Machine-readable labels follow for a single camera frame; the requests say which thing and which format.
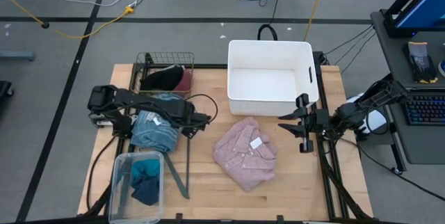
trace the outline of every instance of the floor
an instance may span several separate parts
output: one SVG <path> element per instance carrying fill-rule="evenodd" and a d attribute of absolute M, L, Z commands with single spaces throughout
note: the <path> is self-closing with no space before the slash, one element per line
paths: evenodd
<path fill-rule="evenodd" d="M 17 1 L 50 21 L 51 28 L 82 35 L 87 27 L 96 29 L 120 15 L 133 0 L 99 10 L 62 0 Z M 303 40 L 314 1 L 280 0 L 273 24 L 280 40 Z M 307 41 L 313 50 L 327 52 L 363 31 L 370 23 L 369 14 L 393 1 L 320 0 Z M 0 223 L 16 220 L 45 143 L 53 145 L 27 220 L 75 216 L 96 134 L 87 119 L 88 96 L 93 86 L 109 82 L 114 64 L 132 63 L 140 51 L 191 51 L 197 63 L 226 63 L 229 41 L 254 40 L 261 23 L 267 22 L 262 18 L 270 18 L 274 5 L 275 0 L 264 7 L 242 0 L 145 0 L 126 22 L 112 24 L 89 40 L 73 40 L 43 30 L 11 2 L 0 0 L 0 49 L 37 55 L 33 62 L 0 62 L 0 80 L 15 87 L 0 119 Z M 271 36 L 264 33 L 263 39 Z M 331 64 L 349 46 L 329 54 Z M 338 65 L 344 69 L 361 46 Z M 363 92 L 387 73 L 374 37 L 343 73 L 347 96 Z M 365 143 L 364 148 L 387 166 L 394 165 L 389 147 Z M 401 223 L 443 222 L 443 202 L 366 158 L 362 163 L 376 217 Z M 404 176 L 445 195 L 444 169 L 408 165 Z"/>

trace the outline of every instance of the wooden table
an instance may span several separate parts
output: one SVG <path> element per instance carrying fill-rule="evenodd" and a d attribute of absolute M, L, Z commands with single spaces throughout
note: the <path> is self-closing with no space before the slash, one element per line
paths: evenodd
<path fill-rule="evenodd" d="M 132 65 L 115 65 L 111 84 L 128 88 Z M 346 102 L 345 92 L 337 66 L 323 66 L 323 82 L 327 103 L 332 114 Z M 195 69 L 193 73 L 192 95 L 204 93 L 215 99 L 219 107 L 218 117 L 205 131 L 200 131 L 191 142 L 190 200 L 182 197 L 169 171 L 165 173 L 164 218 L 175 218 L 182 213 L 185 219 L 234 219 L 234 220 L 276 220 L 283 215 L 284 220 L 328 220 L 326 197 L 323 189 L 320 159 L 315 146 L 311 154 L 301 154 L 298 149 L 300 139 L 281 129 L 275 117 L 256 117 L 260 129 L 270 136 L 277 146 L 276 178 L 258 185 L 250 193 L 245 193 L 228 177 L 212 158 L 212 145 L 229 128 L 245 116 L 232 115 L 227 98 L 227 70 Z M 208 115 L 214 114 L 214 105 L 204 97 L 192 100 L 197 110 Z M 111 138 L 111 128 L 97 132 L 92 159 Z M 344 138 L 355 141 L 353 133 Z M 101 156 L 95 167 L 91 186 L 91 203 L 107 187 L 117 141 Z M 364 180 L 362 164 L 357 148 L 338 142 L 337 153 L 344 186 L 359 206 L 372 216 L 371 204 Z M 176 150 L 170 155 L 179 175 L 185 181 L 186 139 L 179 140 Z M 86 187 L 83 189 L 79 213 L 86 211 Z M 340 216 L 338 194 L 332 192 L 336 215 Z"/>

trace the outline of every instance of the red cloth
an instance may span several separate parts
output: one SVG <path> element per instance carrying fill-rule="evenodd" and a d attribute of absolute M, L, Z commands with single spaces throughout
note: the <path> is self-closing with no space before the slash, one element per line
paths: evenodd
<path fill-rule="evenodd" d="M 213 145 L 215 161 L 246 192 L 275 177 L 273 168 L 277 151 L 258 127 L 254 118 L 246 118 Z M 262 143 L 253 149 L 250 142 L 257 137 Z"/>
<path fill-rule="evenodd" d="M 188 70 L 184 70 L 182 79 L 176 85 L 174 91 L 189 91 L 192 84 L 192 74 Z"/>

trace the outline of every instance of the keyboard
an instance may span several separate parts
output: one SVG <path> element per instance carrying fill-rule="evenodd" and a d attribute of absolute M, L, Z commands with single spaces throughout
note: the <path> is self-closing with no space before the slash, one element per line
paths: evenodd
<path fill-rule="evenodd" d="M 445 96 L 408 96 L 402 107 L 409 125 L 445 126 Z"/>

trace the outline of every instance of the black wire basket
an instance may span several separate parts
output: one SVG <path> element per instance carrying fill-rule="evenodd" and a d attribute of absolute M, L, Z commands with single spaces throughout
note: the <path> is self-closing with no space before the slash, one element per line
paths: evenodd
<path fill-rule="evenodd" d="M 191 81 L 193 82 L 193 64 L 195 62 L 195 55 L 190 52 L 140 52 L 136 57 L 135 70 L 136 70 L 136 82 L 133 89 L 134 93 L 141 95 L 155 95 L 159 93 L 174 93 L 185 97 L 190 95 L 192 83 L 190 89 L 185 91 L 175 90 L 141 90 L 140 82 L 148 75 L 166 68 L 168 66 L 178 64 L 186 68 L 191 74 Z"/>

